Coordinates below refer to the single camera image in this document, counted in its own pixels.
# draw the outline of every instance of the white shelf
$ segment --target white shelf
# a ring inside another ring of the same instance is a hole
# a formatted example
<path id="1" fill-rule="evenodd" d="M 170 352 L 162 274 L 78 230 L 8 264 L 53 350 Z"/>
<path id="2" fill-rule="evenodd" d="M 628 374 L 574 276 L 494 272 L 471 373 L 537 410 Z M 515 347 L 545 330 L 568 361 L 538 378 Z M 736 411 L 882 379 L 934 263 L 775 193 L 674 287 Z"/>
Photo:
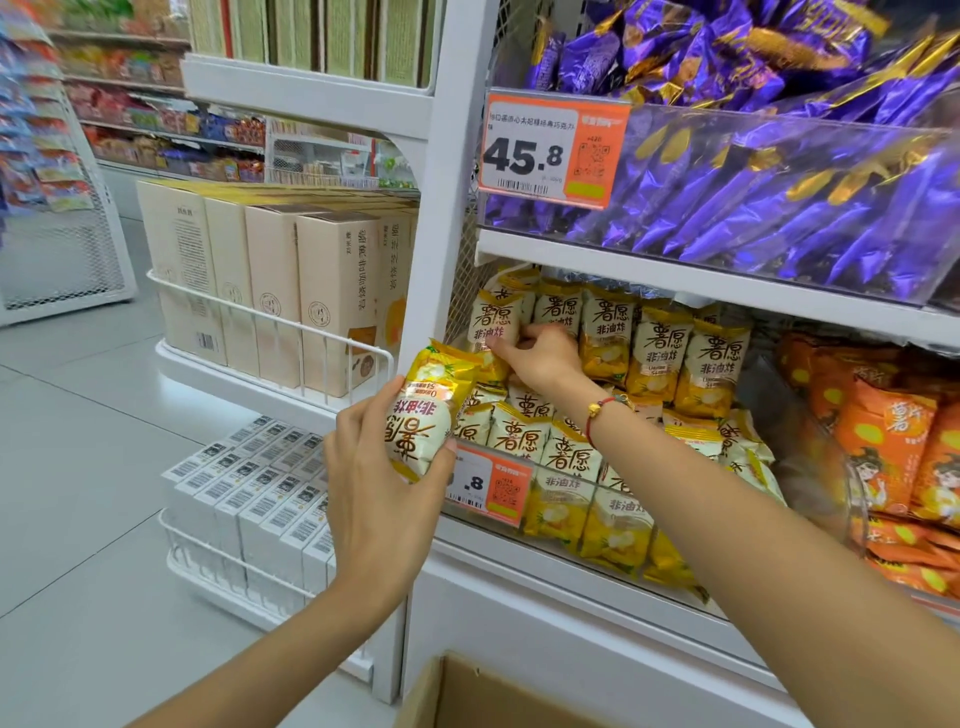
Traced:
<path id="1" fill-rule="evenodd" d="M 180 141 L 192 141 L 196 144 L 214 144 L 218 147 L 229 147 L 230 149 L 242 149 L 247 152 L 256 152 L 263 154 L 263 147 L 255 144 L 240 144 L 235 141 L 219 141 L 217 139 L 206 139 L 202 136 L 191 136 L 190 134 L 162 132 L 155 129 L 139 129 L 138 127 L 125 127 L 122 124 L 109 124 L 106 121 L 92 121 L 90 119 L 81 119 L 81 124 L 88 127 L 101 127 L 103 129 L 116 129 L 119 132 L 146 133 L 153 136 L 162 136 L 165 139 L 178 139 Z"/>
<path id="2" fill-rule="evenodd" d="M 960 347 L 960 316 L 930 308 L 832 293 L 511 232 L 480 230 L 477 262 L 486 262 L 491 256 L 555 265 L 595 276 L 693 293 L 717 301 Z"/>
<path id="3" fill-rule="evenodd" d="M 181 69 L 190 98 L 383 133 L 422 179 L 433 111 L 425 89 L 192 53 Z"/>

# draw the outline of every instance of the price tag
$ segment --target price tag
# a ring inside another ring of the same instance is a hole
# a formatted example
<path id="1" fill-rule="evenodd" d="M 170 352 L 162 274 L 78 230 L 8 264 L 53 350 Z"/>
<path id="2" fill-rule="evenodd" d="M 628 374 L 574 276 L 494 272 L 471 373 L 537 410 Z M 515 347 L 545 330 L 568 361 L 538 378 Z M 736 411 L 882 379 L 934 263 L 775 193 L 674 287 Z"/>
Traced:
<path id="1" fill-rule="evenodd" d="M 582 97 L 491 92 L 480 189 L 603 209 L 630 109 Z"/>
<path id="2" fill-rule="evenodd" d="M 519 526 L 533 476 L 532 465 L 458 441 L 457 466 L 446 486 L 446 499 Z"/>

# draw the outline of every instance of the gray tiled floor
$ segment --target gray tiled floor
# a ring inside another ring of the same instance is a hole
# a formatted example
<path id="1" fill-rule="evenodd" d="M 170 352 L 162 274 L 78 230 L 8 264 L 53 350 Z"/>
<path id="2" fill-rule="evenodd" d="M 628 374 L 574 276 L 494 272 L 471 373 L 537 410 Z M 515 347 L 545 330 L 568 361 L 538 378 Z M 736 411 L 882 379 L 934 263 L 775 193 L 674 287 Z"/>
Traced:
<path id="1" fill-rule="evenodd" d="M 165 379 L 143 227 L 141 293 L 0 328 L 0 725 L 120 726 L 259 634 L 165 566 L 157 474 L 254 413 Z M 393 710 L 332 675 L 288 728 L 380 728 Z"/>

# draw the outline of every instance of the cream-colored box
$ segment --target cream-colored box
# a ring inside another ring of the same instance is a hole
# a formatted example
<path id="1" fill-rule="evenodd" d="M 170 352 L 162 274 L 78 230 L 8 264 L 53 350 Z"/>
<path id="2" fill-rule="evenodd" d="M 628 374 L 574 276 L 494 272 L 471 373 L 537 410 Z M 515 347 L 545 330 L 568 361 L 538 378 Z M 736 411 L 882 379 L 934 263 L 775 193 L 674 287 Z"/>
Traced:
<path id="1" fill-rule="evenodd" d="M 300 322 L 300 274 L 297 268 L 298 215 L 317 212 L 313 205 L 256 205 L 245 210 L 253 307 L 287 321 Z M 300 330 L 257 318 L 260 376 L 285 387 L 300 386 Z"/>
<path id="2" fill-rule="evenodd" d="M 370 346 L 376 343 L 375 285 L 380 227 L 362 212 L 324 212 L 297 218 L 300 314 L 306 324 Z M 306 386 L 342 397 L 370 378 L 372 353 L 317 334 L 303 336 Z"/>
<path id="3" fill-rule="evenodd" d="M 136 190 L 157 277 L 216 296 L 204 198 L 144 181 L 137 182 Z M 157 293 L 166 323 L 167 343 L 215 364 L 226 365 L 220 307 L 164 286 L 159 286 Z"/>

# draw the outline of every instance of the orange snack bag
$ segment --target orange snack bag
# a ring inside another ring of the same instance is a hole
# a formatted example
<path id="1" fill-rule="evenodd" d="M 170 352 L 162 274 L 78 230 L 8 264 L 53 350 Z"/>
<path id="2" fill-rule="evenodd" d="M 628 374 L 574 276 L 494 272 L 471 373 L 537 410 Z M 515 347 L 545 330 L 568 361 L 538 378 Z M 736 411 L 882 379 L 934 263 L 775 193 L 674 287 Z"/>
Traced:
<path id="1" fill-rule="evenodd" d="M 960 528 L 960 400 L 937 411 L 917 472 L 911 511 Z"/>
<path id="2" fill-rule="evenodd" d="M 863 379 L 847 391 L 833 436 L 850 457 L 871 510 L 906 515 L 936 411 L 934 400 Z"/>

